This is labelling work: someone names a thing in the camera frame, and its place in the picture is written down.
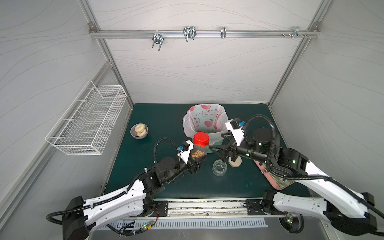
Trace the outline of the beige lid glass peanut jar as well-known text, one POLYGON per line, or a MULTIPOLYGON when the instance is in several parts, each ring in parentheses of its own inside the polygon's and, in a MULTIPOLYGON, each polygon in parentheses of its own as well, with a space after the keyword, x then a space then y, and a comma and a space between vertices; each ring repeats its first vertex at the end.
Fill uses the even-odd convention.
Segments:
POLYGON ((227 172, 227 169, 228 169, 227 164, 222 160, 216 160, 213 164, 213 173, 217 177, 224 176, 227 172))

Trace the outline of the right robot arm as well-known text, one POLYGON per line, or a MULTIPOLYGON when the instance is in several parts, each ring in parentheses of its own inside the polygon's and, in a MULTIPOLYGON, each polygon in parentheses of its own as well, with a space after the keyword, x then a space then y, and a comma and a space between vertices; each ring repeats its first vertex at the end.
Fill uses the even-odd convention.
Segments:
POLYGON ((226 128, 228 131, 222 137, 228 143, 210 147, 222 161, 235 161, 239 157, 256 161, 265 167, 265 173, 282 181, 299 183, 317 194, 316 197, 297 197, 266 191, 260 202, 265 213, 312 216, 350 236, 383 237, 375 216, 383 218, 384 214, 375 208, 374 196, 349 189, 300 152, 280 147, 276 127, 268 117, 254 115, 245 122, 232 119, 226 122, 226 128))

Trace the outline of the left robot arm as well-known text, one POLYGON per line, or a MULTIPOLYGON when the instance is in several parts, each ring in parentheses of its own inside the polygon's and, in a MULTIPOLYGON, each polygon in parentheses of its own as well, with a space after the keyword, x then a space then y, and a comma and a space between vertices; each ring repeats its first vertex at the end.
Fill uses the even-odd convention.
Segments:
POLYGON ((47 221, 62 227, 64 240, 85 240, 90 233, 123 217, 157 214, 154 196, 185 172, 196 173, 207 157, 209 141, 184 141, 175 147, 177 157, 155 160, 155 165, 131 183, 109 194, 84 200, 78 196, 63 211, 50 213, 47 221))

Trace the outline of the pink tray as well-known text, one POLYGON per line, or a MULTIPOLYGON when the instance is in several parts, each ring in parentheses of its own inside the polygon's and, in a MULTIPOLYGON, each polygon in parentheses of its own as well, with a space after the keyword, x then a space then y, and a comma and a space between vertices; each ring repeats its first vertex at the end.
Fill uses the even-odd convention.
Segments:
POLYGON ((283 189, 280 189, 277 182, 276 182, 276 178, 278 176, 274 175, 274 174, 271 174, 267 168, 266 168, 266 164, 265 163, 260 163, 258 161, 254 161, 255 164, 257 165, 257 167, 260 169, 261 171, 261 174, 264 175, 266 177, 266 179, 268 180, 268 182, 271 184, 271 186, 277 190, 277 191, 281 191, 283 189))

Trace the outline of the green checkered cloth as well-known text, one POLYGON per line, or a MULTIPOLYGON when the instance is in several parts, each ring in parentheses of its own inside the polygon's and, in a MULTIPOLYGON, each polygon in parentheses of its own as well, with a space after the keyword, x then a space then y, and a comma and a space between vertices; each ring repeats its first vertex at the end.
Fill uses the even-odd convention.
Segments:
POLYGON ((276 182, 280 189, 287 188, 288 186, 292 185, 294 183, 293 180, 283 180, 283 178, 277 177, 276 182))

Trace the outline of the grey bowl with buns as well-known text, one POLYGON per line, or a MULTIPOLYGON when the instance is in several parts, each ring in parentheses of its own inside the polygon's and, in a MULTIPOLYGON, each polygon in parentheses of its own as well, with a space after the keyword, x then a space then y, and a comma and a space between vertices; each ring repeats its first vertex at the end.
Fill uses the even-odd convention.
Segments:
POLYGON ((140 123, 132 126, 130 134, 134 139, 141 140, 148 135, 148 126, 140 123))

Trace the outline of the white vent strip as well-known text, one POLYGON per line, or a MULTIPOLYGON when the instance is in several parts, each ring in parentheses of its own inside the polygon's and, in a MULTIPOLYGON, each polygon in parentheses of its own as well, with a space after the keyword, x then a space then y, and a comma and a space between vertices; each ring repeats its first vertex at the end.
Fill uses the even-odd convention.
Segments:
MULTIPOLYGON (((138 218, 118 220, 110 223, 115 229, 121 229, 129 223, 134 223, 131 229, 138 230, 145 224, 155 221, 155 218, 138 218)), ((250 229, 268 228, 265 218, 191 218, 170 219, 159 218, 153 226, 154 230, 181 230, 181 229, 250 229)))

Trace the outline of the metal hook clamp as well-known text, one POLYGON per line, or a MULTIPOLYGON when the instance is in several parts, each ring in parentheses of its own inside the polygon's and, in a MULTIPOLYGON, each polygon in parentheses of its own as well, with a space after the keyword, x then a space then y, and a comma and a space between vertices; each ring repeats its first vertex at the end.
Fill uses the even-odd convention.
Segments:
POLYGON ((183 29, 183 35, 186 40, 186 42, 189 41, 189 39, 194 40, 196 37, 196 28, 191 26, 191 27, 186 27, 183 29))

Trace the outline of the metal u-bolt clamp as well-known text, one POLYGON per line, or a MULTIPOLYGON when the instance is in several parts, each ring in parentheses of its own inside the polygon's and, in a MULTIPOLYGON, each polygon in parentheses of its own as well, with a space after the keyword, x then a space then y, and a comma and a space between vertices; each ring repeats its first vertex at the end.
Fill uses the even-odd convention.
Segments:
POLYGON ((154 48, 155 45, 158 45, 158 51, 161 50, 161 47, 162 47, 162 44, 164 42, 164 37, 163 35, 159 34, 159 33, 155 33, 153 35, 153 43, 152 43, 152 48, 154 48))

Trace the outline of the aluminium crossbar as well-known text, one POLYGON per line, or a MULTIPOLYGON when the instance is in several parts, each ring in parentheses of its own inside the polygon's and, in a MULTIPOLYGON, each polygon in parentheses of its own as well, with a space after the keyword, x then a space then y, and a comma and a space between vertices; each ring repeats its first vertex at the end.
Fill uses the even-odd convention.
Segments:
MULTIPOLYGON (((282 34, 290 34, 293 30, 228 30, 225 39, 261 39, 284 38, 282 34)), ((321 32, 301 30, 309 38, 317 38, 321 32)), ((183 39, 182 30, 158 31, 97 31, 90 33, 93 39, 152 39, 155 33, 163 35, 164 39, 183 39)), ((196 30, 196 39, 221 39, 221 30, 196 30)))

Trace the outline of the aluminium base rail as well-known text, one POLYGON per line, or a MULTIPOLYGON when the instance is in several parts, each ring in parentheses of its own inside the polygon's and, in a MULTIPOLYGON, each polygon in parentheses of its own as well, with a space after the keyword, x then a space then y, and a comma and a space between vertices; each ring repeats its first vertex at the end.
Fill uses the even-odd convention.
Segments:
POLYGON ((155 202, 168 202, 161 206, 160 212, 167 213, 163 219, 192 219, 192 218, 283 218, 286 214, 266 214, 259 203, 262 198, 200 198, 200 199, 155 199, 155 202))

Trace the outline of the metal bracket clamp right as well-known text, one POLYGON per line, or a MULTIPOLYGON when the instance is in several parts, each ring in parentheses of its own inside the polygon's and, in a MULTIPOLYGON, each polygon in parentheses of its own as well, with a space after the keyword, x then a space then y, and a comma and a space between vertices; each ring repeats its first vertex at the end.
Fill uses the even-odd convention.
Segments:
POLYGON ((291 39, 295 39, 295 38, 304 39, 304 38, 308 38, 309 37, 308 34, 306 34, 306 33, 303 34, 299 27, 294 28, 293 31, 290 34, 288 34, 288 35, 282 34, 282 36, 284 38, 291 38, 291 39))

